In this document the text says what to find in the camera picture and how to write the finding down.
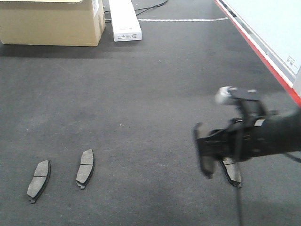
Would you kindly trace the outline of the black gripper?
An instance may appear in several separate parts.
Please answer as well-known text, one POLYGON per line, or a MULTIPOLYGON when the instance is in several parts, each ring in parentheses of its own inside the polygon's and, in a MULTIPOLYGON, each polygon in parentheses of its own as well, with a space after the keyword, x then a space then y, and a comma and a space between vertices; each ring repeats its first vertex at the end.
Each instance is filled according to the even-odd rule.
POLYGON ((268 115, 254 120, 244 128, 239 154, 236 154, 237 131, 241 122, 232 121, 230 136, 225 129, 210 131, 206 143, 214 160, 230 157, 246 161, 253 157, 296 152, 301 150, 301 112, 295 110, 283 114, 268 115))

